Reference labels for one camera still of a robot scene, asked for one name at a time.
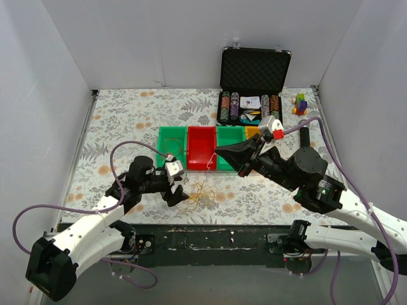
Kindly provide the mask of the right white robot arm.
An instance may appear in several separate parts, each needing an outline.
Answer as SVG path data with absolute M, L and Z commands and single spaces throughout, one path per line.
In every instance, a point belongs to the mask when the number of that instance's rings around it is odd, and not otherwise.
M 215 152 L 240 177 L 255 171 L 277 185 L 295 191 L 294 201 L 304 209 L 338 219 L 351 230 L 333 229 L 307 220 L 295 220 L 286 235 L 271 242 L 280 251 L 332 249 L 367 257 L 385 269 L 406 274 L 406 221 L 377 208 L 366 208 L 362 199 L 338 180 L 326 175 L 327 161 L 310 146 L 297 149 L 284 160 L 279 150 L 263 150 L 265 141 L 249 140 L 218 146 Z

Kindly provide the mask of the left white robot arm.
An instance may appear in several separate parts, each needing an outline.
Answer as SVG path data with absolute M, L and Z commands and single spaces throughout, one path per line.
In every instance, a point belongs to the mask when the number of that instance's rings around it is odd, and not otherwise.
M 143 194 L 159 193 L 169 207 L 189 198 L 179 185 L 183 173 L 183 164 L 172 155 L 160 168 L 147 156 L 134 158 L 90 214 L 53 238 L 40 238 L 33 244 L 25 277 L 49 299 L 60 301 L 79 276 L 106 255 L 135 250 L 135 230 L 122 217 Z

